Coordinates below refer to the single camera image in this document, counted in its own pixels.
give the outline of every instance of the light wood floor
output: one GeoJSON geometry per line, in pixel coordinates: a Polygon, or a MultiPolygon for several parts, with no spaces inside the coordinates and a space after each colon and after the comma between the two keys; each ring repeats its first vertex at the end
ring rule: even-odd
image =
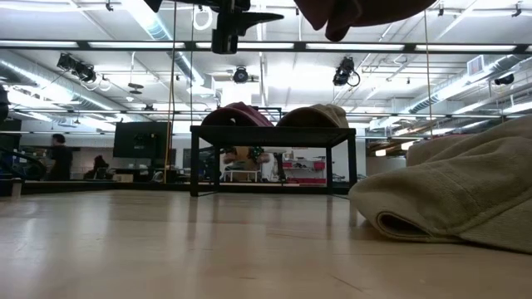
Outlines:
{"type": "Polygon", "coordinates": [[[326,196],[103,191],[0,203],[2,299],[513,299],[531,298],[531,282],[531,256],[390,242],[326,196]]]}

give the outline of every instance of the ceiling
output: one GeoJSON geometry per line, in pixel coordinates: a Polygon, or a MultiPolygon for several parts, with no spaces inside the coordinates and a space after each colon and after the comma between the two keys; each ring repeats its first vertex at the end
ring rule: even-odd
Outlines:
{"type": "MultiPolygon", "coordinates": [[[[40,40],[118,40],[142,41],[151,37],[139,25],[131,12],[120,2],[112,1],[113,12],[105,8],[106,1],[56,0],[56,1],[6,1],[0,0],[2,26],[0,39],[40,40]]],[[[427,10],[425,30],[423,12],[404,21],[375,27],[352,28],[343,42],[428,42],[445,43],[532,43],[532,0],[520,1],[521,15],[512,17],[515,0],[445,0],[445,9],[438,16],[438,5],[427,10]]],[[[252,0],[253,10],[262,10],[284,15],[284,19],[271,22],[262,28],[248,31],[242,41],[327,42],[324,30],[314,31],[308,22],[296,13],[290,0],[252,0]]],[[[193,12],[187,4],[179,4],[176,40],[205,41],[211,39],[210,26],[204,30],[194,29],[193,12]]],[[[159,18],[170,29],[173,27],[173,3],[165,2],[159,18]]],[[[197,14],[197,23],[207,22],[207,12],[197,14]]],[[[62,74],[56,66],[60,51],[12,50],[50,71],[62,74]]],[[[93,65],[95,70],[111,80],[108,91],[95,89],[83,91],[97,93],[129,110],[139,110],[146,104],[155,104],[158,110],[167,110],[170,98],[171,59],[164,52],[137,52],[134,70],[131,70],[131,53],[124,51],[69,51],[77,60],[93,65]],[[129,96],[130,81],[145,86],[142,95],[129,96]]],[[[390,55],[369,53],[310,53],[267,52],[264,53],[269,106],[292,110],[306,105],[334,103],[347,112],[390,113],[401,112],[412,100],[427,93],[431,88],[452,79],[466,70],[466,63],[475,58],[470,55],[390,55]],[[356,65],[361,84],[352,89],[336,87],[332,78],[336,67],[350,56],[356,65]]],[[[258,78],[248,83],[254,105],[263,105],[259,95],[260,57],[257,52],[239,52],[236,55],[220,56],[210,52],[185,52],[185,57],[201,74],[212,76],[214,88],[223,91],[232,86],[231,74],[237,66],[247,67],[258,78]]],[[[514,85],[529,82],[528,65],[515,72],[514,85]]],[[[74,76],[64,76],[75,80],[74,76]]],[[[217,101],[211,96],[190,96],[189,82],[183,76],[175,83],[177,110],[215,109],[217,101]]],[[[493,86],[491,94],[507,91],[512,86],[493,86]]],[[[480,81],[466,91],[457,92],[435,104],[433,113],[450,114],[456,110],[489,97],[488,83],[480,81]]],[[[352,117],[351,122],[369,124],[373,117],[352,117]]]]}

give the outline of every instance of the desk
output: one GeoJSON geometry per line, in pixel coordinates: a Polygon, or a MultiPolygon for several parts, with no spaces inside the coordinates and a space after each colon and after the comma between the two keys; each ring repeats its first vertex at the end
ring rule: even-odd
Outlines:
{"type": "MultiPolygon", "coordinates": [[[[190,149],[190,195],[198,196],[200,138],[214,146],[214,152],[230,146],[308,147],[326,150],[327,189],[333,193],[333,147],[348,142],[349,187],[357,182],[357,153],[355,129],[292,128],[292,127],[238,127],[193,125],[190,149]]],[[[219,167],[219,154],[214,156],[214,167],[219,167]]],[[[214,176],[214,186],[219,187],[219,176],[214,176]]]]}

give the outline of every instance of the white ceiling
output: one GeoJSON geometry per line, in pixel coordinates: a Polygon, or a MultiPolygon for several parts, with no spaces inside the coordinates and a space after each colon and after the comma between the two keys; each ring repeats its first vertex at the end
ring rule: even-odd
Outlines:
{"type": "MultiPolygon", "coordinates": [[[[100,10],[81,12],[29,12],[24,9],[31,7],[46,7],[49,9],[59,7],[72,7],[68,0],[56,1],[25,1],[19,4],[22,10],[0,8],[2,25],[0,38],[17,39],[62,39],[62,40],[148,40],[148,34],[138,25],[135,19],[124,9],[119,2],[113,2],[114,12],[108,12],[105,1],[97,0],[72,0],[79,7],[100,8],[100,10]]],[[[458,22],[441,39],[436,40],[445,29],[452,24],[460,10],[468,8],[473,0],[445,0],[446,13],[443,17],[437,16],[437,10],[428,12],[427,27],[429,42],[476,42],[476,43],[532,43],[532,0],[521,2],[524,9],[523,15],[511,17],[516,1],[507,0],[478,0],[475,10],[463,20],[458,22]],[[506,14],[499,17],[487,17],[489,14],[506,14]]],[[[284,15],[284,19],[266,25],[266,41],[299,41],[299,17],[296,15],[293,2],[290,0],[263,1],[268,12],[284,15]]],[[[16,1],[0,1],[2,5],[17,5],[16,1]]],[[[164,10],[159,15],[168,28],[172,28],[173,4],[166,2],[164,10]]],[[[192,12],[179,10],[177,14],[176,36],[180,41],[190,41],[194,36],[195,41],[210,41],[209,29],[198,31],[192,28],[192,12]]],[[[205,15],[200,14],[198,23],[205,22],[205,15]]],[[[378,42],[379,37],[385,32],[388,25],[375,27],[352,28],[345,42],[378,42]]],[[[326,41],[324,31],[315,32],[306,20],[302,20],[301,37],[303,41],[326,41]]],[[[256,41],[257,31],[249,30],[243,40],[256,41]]],[[[423,13],[407,20],[392,24],[391,30],[382,39],[383,42],[424,42],[425,26],[423,13]]],[[[17,51],[18,54],[35,61],[51,71],[60,73],[56,67],[59,51],[17,51]]],[[[95,66],[100,73],[107,74],[114,86],[109,91],[98,91],[101,96],[114,100],[131,109],[139,109],[144,103],[164,104],[169,100],[170,58],[164,53],[139,52],[136,53],[135,74],[133,82],[145,85],[144,93],[137,96],[133,102],[128,102],[127,84],[130,82],[129,70],[131,56],[126,52],[90,52],[72,51],[71,54],[88,64],[95,66]]],[[[219,56],[208,52],[196,52],[192,56],[185,55],[192,61],[198,71],[215,77],[217,81],[227,81],[230,78],[228,71],[236,66],[246,66],[248,71],[255,76],[259,75],[259,54],[254,52],[240,52],[233,56],[219,56]]],[[[356,111],[394,111],[406,105],[409,99],[427,92],[426,56],[404,56],[398,61],[407,58],[411,63],[393,81],[387,82],[399,65],[391,61],[397,56],[371,55],[363,64],[360,74],[362,84],[352,92],[344,94],[345,89],[334,87],[332,78],[335,68],[344,57],[343,54],[327,53],[265,53],[268,65],[268,100],[271,106],[283,107],[290,110],[301,105],[317,103],[327,104],[335,101],[346,110],[356,111]]],[[[358,64],[365,54],[349,55],[358,64]]],[[[451,78],[456,73],[466,68],[466,63],[475,55],[431,55],[430,56],[430,82],[435,85],[451,78]]],[[[528,77],[528,73],[521,75],[521,80],[528,77]]],[[[188,88],[185,81],[176,84],[176,94],[184,102],[190,102],[186,92],[188,88]]],[[[483,96],[486,89],[478,86],[468,96],[459,100],[465,104],[476,101],[483,96]]],[[[195,97],[193,100],[204,102],[212,108],[215,101],[211,98],[195,97]]],[[[255,104],[260,104],[258,96],[254,96],[255,104]]],[[[441,105],[445,110],[447,104],[441,105]]]]}

